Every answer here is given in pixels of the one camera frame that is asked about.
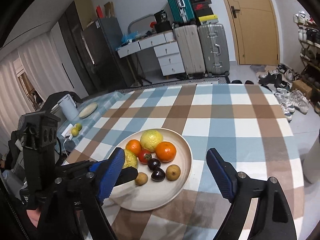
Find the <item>red tomato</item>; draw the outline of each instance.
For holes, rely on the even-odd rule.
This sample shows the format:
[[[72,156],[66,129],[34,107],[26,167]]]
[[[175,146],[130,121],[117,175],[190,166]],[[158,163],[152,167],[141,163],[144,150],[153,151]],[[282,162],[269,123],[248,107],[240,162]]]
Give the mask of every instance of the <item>red tomato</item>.
[[[141,163],[147,164],[148,160],[150,160],[152,158],[152,155],[148,150],[142,149],[138,155],[138,158]]]

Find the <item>checkered tablecloth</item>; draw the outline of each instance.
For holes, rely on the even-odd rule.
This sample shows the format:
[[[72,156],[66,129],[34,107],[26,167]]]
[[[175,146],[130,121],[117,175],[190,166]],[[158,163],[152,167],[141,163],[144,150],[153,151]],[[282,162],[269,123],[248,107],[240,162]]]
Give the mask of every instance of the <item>checkered tablecloth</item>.
[[[83,102],[77,109],[79,111],[79,113],[88,105],[90,105],[93,102],[97,102],[98,103],[98,107],[97,109],[90,114],[88,117],[84,118],[84,119],[80,119],[78,116],[73,119],[71,122],[69,122],[68,120],[66,120],[58,129],[57,135],[58,138],[60,139],[60,141],[63,143],[63,141],[65,140],[63,138],[63,136],[61,135],[62,132],[68,127],[69,124],[75,125],[76,123],[80,123],[82,124],[82,129],[79,133],[79,135],[77,137],[73,137],[72,141],[74,143],[65,144],[66,150],[68,151],[72,151],[74,149],[74,145],[78,145],[79,142],[84,138],[84,136],[89,132],[89,130],[94,126],[94,124],[100,119],[100,117],[102,117],[102,115],[116,102],[118,101],[121,97],[123,96],[123,94],[119,93],[119,92],[112,92],[109,94],[105,94],[96,98],[91,98],[85,102]]]
[[[230,207],[205,161],[213,147],[251,178],[278,178],[299,236],[304,208],[299,153],[276,98],[259,86],[184,85],[126,94],[97,121],[67,161],[106,159],[127,136],[161,127],[178,132],[190,144],[191,176],[174,200],[153,211],[131,212],[106,199],[103,210],[119,240],[212,240]],[[240,239],[248,237],[256,203],[253,199]]]

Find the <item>white drawer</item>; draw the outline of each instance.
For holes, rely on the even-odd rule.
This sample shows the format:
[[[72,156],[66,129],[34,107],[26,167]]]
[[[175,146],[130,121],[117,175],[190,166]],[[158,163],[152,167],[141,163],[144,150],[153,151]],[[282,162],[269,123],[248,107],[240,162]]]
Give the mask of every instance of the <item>white drawer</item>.
[[[163,43],[166,43],[165,37],[163,34],[151,36],[149,38],[145,38],[145,39],[139,41],[141,49],[147,49],[147,48],[157,46],[157,45],[160,45]]]
[[[177,42],[166,43],[164,45],[154,47],[154,50],[157,57],[180,53]]]
[[[159,57],[158,61],[160,66],[167,66],[171,64],[182,63],[182,58],[180,53],[176,53],[176,54]]]
[[[123,46],[118,50],[119,57],[125,57],[130,54],[136,53],[137,51],[140,51],[140,46],[138,42],[132,42],[126,46]]]
[[[165,40],[166,40],[167,42],[174,41],[173,32],[165,33],[164,36],[165,36]]]
[[[183,66],[182,63],[162,66],[161,70],[162,70],[162,74],[164,76],[174,75],[174,74],[179,74],[179,73],[185,73],[184,66]]]

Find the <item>screw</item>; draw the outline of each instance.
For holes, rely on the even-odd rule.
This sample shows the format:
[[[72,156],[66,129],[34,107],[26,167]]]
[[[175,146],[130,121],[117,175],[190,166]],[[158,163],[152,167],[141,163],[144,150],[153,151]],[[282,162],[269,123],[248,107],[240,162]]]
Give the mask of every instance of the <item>screw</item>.
[[[247,174],[245,174],[243,171],[240,171],[240,172],[238,172],[238,176],[239,176],[241,179],[244,179],[244,178],[247,176]]]
[[[85,175],[87,179],[91,179],[93,176],[94,176],[94,173],[91,171],[87,172],[87,174]]]
[[[54,180],[54,182],[55,182],[55,184],[59,184],[59,183],[61,183],[62,182],[62,178],[56,178],[55,180]]]
[[[277,183],[278,182],[278,180],[275,177],[270,177],[270,181],[272,183]]]

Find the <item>white plate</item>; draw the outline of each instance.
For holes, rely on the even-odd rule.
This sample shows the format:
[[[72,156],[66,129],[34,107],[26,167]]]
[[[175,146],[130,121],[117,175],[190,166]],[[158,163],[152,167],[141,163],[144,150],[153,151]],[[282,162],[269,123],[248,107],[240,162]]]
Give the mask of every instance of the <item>white plate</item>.
[[[134,181],[114,187],[110,199],[119,206],[132,211],[147,211],[159,208],[173,200],[183,189],[187,182],[192,167],[192,152],[187,141],[175,131],[169,129],[155,129],[162,133],[164,141],[171,142],[177,149],[177,155],[172,162],[161,163],[161,169],[166,171],[171,164],[176,164],[181,169],[181,175],[176,181],[168,181],[165,178],[161,182],[151,179],[151,171],[146,164],[138,161],[138,172],[144,172],[148,176],[148,182],[142,186],[136,186]],[[128,141],[140,140],[144,131],[132,134],[124,139],[117,147],[125,148]]]
[[[98,103],[94,102],[86,106],[79,114],[79,118],[83,119],[92,114],[98,107]]]

